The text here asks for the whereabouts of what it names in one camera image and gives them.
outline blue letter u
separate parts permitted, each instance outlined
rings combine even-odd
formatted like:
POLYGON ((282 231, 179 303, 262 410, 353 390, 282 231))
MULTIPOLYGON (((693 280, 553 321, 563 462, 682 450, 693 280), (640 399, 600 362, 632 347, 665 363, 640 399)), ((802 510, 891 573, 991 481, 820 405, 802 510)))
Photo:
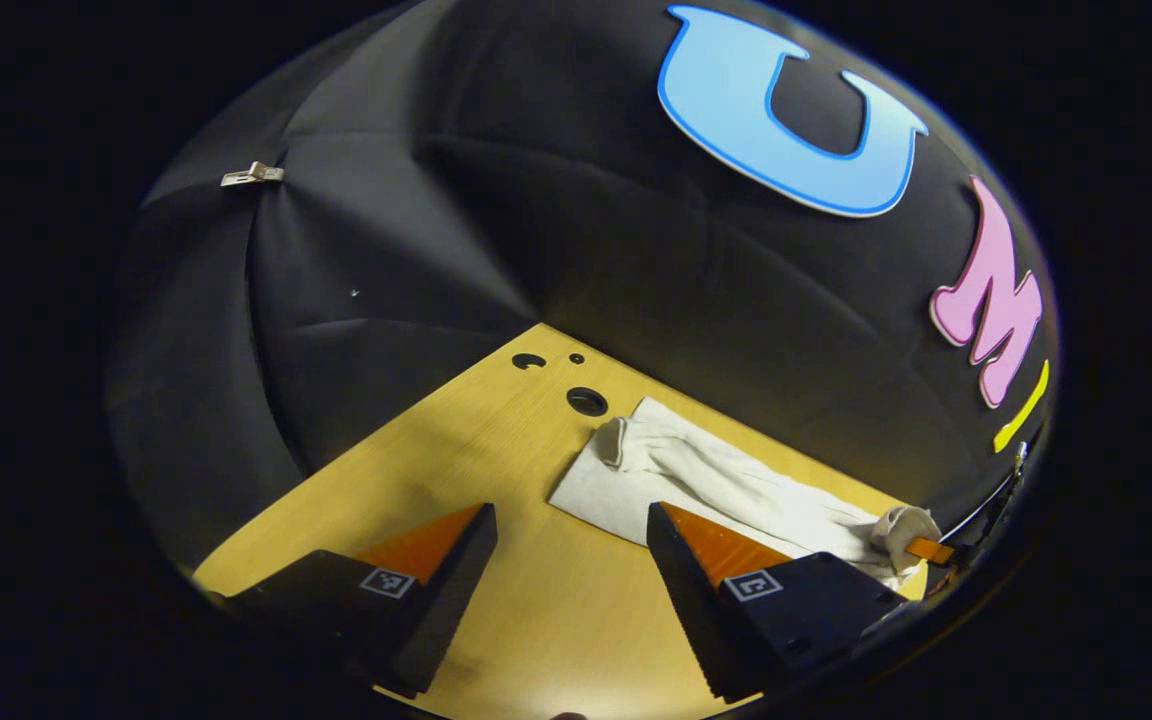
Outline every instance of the blue letter u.
POLYGON ((772 114, 772 88, 787 58, 808 51, 730 15, 673 5, 682 29, 660 68, 666 113, 692 141, 733 169, 803 202, 850 218, 886 213, 914 168, 914 136, 927 127, 912 111, 854 73, 842 78, 865 97, 861 143, 836 156, 803 141, 772 114))

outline white towel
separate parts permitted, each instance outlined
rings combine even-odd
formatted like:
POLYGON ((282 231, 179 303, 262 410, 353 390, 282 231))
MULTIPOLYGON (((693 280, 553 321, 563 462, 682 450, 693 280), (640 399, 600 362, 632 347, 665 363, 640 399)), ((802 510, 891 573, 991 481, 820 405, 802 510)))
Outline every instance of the white towel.
POLYGON ((920 507, 892 507, 878 518, 776 473, 651 397, 630 418, 596 430, 550 497, 550 505, 644 546, 657 501, 790 558, 832 552, 892 589, 918 569, 919 559, 905 552, 910 539, 941 538, 920 507))

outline wooden table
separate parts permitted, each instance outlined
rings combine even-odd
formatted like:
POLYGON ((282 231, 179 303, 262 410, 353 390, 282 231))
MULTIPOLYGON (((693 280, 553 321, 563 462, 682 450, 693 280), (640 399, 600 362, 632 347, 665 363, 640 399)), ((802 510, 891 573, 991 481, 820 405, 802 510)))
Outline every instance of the wooden table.
MULTIPOLYGON (((861 509, 878 515, 900 502, 536 325, 262 511, 195 578, 237 593, 311 550, 353 555, 494 502, 495 553, 433 687, 412 705, 463 720, 713 715, 730 706, 710 696, 649 548, 547 502, 590 433, 644 396, 861 509), (548 363, 517 369, 518 353, 548 363), (566 397, 576 386, 600 392, 608 414, 576 414, 566 397)), ((924 566, 902 593, 920 598, 925 584, 924 566)))

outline pink letter m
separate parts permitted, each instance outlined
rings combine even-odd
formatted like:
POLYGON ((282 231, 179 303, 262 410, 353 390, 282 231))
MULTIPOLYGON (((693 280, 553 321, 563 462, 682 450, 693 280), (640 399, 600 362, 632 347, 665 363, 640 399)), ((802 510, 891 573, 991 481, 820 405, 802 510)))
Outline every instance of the pink letter m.
POLYGON ((1043 297, 1033 273, 1016 281, 1016 259, 1011 250, 1011 226, 998 200, 980 179, 972 176, 972 188, 980 202, 980 227, 963 275, 954 287, 932 293, 932 323, 946 340, 963 347, 972 336, 972 364, 979 365, 1000 346, 1002 351, 980 370, 980 395, 988 407, 1002 404, 1007 386, 1016 376, 1021 359, 1033 340, 1043 297), (975 313, 984 302, 980 332, 975 313))

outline black tent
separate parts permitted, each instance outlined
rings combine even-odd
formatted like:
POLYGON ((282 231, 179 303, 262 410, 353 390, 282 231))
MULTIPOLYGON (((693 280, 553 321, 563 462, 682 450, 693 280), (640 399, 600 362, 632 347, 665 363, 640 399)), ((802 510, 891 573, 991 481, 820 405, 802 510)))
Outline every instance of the black tent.
POLYGON ((867 137, 872 97, 847 73, 922 120, 899 202, 813 209, 681 132, 659 94, 680 36, 667 3, 401 5, 286 65, 180 152, 142 205, 106 384, 120 460, 173 560, 197 564, 536 323, 946 528, 1000 487, 1016 444, 1043 447, 1055 392, 1030 389, 1060 374, 1056 305, 1006 183, 933 105, 812 28, 704 8, 808 51, 768 106, 820 151, 867 137), (220 187, 252 161, 283 176, 220 187), (1030 273, 1041 294, 1005 397, 979 389, 1005 342, 976 359, 929 318, 978 245, 975 181, 1010 225, 1015 282, 1030 273))
MULTIPOLYGON (((126 502, 88 393, 109 252, 170 151, 225 97, 380 5, 0 8, 0 717, 370 707, 223 632, 126 502)), ((791 712, 1152 714, 1152 5, 776 5, 855 41, 986 149, 1048 252, 1066 367, 1043 482, 922 638, 954 632, 791 712), (1038 514, 1056 520, 1047 541, 993 594, 1038 514)))

